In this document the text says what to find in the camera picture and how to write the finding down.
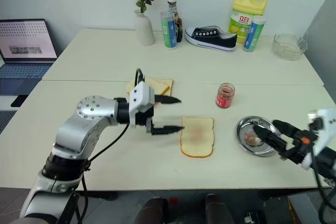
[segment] laptop screen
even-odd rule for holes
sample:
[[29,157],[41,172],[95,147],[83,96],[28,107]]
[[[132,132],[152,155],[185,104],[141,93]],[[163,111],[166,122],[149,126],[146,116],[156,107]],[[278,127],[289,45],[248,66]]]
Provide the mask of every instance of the laptop screen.
[[57,59],[44,19],[0,20],[0,53],[7,63]]

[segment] laptop keyboard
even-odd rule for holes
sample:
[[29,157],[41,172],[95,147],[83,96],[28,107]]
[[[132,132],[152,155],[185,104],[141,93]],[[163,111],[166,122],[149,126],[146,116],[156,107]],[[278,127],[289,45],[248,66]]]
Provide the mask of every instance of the laptop keyboard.
[[50,65],[3,65],[0,78],[38,78],[42,79]]
[[16,111],[0,111],[0,134],[10,122]]

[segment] glass bowl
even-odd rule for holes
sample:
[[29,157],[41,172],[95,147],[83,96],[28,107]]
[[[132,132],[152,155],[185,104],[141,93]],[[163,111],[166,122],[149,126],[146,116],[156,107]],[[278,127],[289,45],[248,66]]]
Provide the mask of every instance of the glass bowl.
[[295,34],[276,34],[272,49],[282,59],[297,60],[308,49],[308,44]]

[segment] white vase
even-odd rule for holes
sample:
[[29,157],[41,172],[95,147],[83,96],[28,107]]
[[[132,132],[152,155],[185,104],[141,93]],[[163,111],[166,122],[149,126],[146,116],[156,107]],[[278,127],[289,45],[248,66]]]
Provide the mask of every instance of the white vase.
[[151,21],[144,13],[140,13],[140,10],[135,10],[134,13],[134,26],[138,41],[144,46],[154,44],[155,39]]

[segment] laptop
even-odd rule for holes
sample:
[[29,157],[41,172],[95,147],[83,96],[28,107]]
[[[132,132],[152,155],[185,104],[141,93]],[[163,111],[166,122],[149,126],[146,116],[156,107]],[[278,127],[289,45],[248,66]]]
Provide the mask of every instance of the laptop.
[[28,95],[57,59],[44,19],[0,20],[0,95]]

